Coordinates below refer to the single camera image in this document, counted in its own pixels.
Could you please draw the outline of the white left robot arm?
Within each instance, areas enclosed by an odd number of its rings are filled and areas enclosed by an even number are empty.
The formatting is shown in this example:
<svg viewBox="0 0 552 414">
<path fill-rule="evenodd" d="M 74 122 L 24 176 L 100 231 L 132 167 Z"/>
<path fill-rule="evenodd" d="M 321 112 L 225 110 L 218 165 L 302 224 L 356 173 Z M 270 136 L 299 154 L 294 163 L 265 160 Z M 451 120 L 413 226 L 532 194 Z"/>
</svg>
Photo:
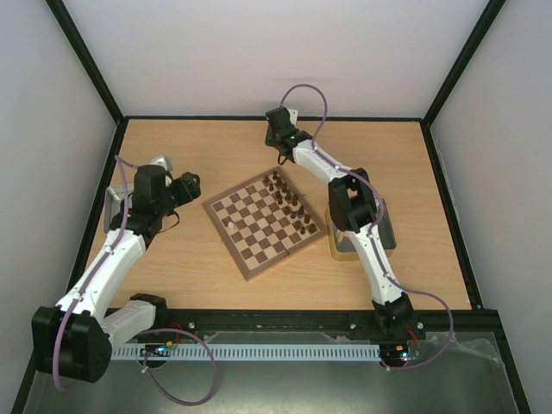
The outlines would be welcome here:
<svg viewBox="0 0 552 414">
<path fill-rule="evenodd" d="M 163 298 L 139 296 L 111 315 L 106 311 L 130 268 L 161 232 L 164 219 L 200 194 L 195 173 L 174 178 L 160 164 L 135 169 L 134 183 L 122 187 L 119 211 L 96 258 L 56 305 L 39 307 L 31 319 L 36 368 L 51 374 L 58 390 L 68 390 L 64 378 L 98 381 L 114 350 L 154 326 L 166 304 Z"/>
</svg>

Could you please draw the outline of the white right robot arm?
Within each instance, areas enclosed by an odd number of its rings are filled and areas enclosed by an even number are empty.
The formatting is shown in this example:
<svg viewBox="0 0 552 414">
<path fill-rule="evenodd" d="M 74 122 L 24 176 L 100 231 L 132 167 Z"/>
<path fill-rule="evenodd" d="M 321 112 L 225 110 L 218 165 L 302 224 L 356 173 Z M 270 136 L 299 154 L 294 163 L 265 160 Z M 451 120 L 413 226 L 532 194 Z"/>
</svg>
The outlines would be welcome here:
<svg viewBox="0 0 552 414">
<path fill-rule="evenodd" d="M 265 143 L 279 155 L 307 169 L 328 186 L 332 223 L 352 242 L 367 274 L 377 330 L 399 338 L 413 324 L 408 294 L 399 286 L 379 233 L 385 203 L 362 168 L 343 165 L 322 150 L 314 138 L 296 128 L 290 111 L 280 106 L 266 113 Z"/>
</svg>

